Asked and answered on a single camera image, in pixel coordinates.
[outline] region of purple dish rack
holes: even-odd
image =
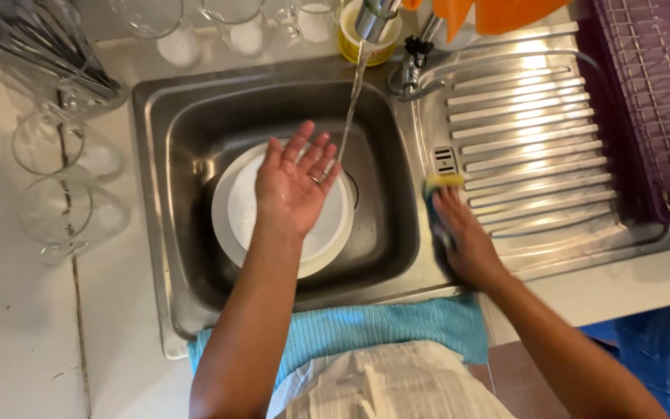
[[[594,0],[654,218],[670,224],[670,0]]]

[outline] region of running water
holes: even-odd
[[[342,133],[342,143],[340,144],[340,153],[337,156],[337,161],[342,161],[342,154],[345,151],[345,144],[348,143],[348,134],[351,131],[351,124],[353,123],[353,114],[356,112],[356,100],[361,93],[361,86],[363,85],[363,72],[366,71],[366,63],[371,56],[371,51],[374,47],[371,43],[361,40],[358,45],[358,64],[356,65],[356,78],[353,80],[353,90],[351,91],[351,107],[348,108],[348,117],[345,119],[345,131]]]

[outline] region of hand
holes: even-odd
[[[302,239],[314,227],[325,196],[342,170],[340,163],[335,162],[322,179],[337,151],[334,144],[328,144],[330,134],[326,132],[314,140],[296,163],[313,131],[314,123],[304,122],[284,149],[277,139],[271,138],[256,180],[257,220],[291,229]]]
[[[483,291],[515,280],[500,261],[490,236],[461,203],[455,189],[441,188],[434,193],[433,207],[456,242],[456,250],[447,249],[454,272]]]

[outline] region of forearm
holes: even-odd
[[[237,284],[200,359],[191,418],[264,416],[289,329],[302,239],[256,224]]]
[[[487,290],[573,417],[666,418],[656,399],[619,362],[569,326],[515,278]]]

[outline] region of white plate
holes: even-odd
[[[228,199],[228,214],[231,231],[242,244],[249,249],[252,231],[257,217],[255,182],[257,170],[262,166],[265,155],[256,157],[242,168],[237,179],[231,186]],[[348,203],[345,201],[345,185],[337,182],[325,198],[322,211],[312,231],[304,238],[301,263],[309,262],[324,253],[337,238],[340,230],[345,227],[345,214]]]
[[[244,258],[247,255],[247,250],[242,246],[239,240],[237,240],[234,232],[231,230],[231,224],[229,224],[229,192],[231,191],[231,186],[234,184],[235,179],[242,168],[253,161],[256,157],[263,154],[266,147],[267,144],[257,145],[256,147],[250,148],[241,156],[237,157],[237,159],[232,162],[228,169],[226,169],[219,178],[219,183],[216,186],[216,190],[214,191],[214,198],[211,202],[211,223],[214,226],[214,233],[216,234],[216,238],[218,239],[222,250],[224,250],[224,253],[226,253],[229,259],[237,266],[242,266]],[[345,187],[345,182],[343,181],[342,175],[333,185],[333,189],[335,189],[336,185],[340,185],[337,186],[338,188],[342,186],[345,190],[345,201],[348,208],[348,211],[345,213],[345,226],[340,231],[340,234],[338,234],[338,236],[335,238],[332,245],[330,245],[330,248],[326,249],[325,252],[323,252],[317,258],[303,262],[299,265],[299,273],[297,278],[308,277],[329,265],[330,262],[335,260],[335,258],[340,254],[340,251],[342,251],[342,249],[345,247],[345,243],[348,242],[348,238],[351,235],[354,216],[353,195],[351,189]]]

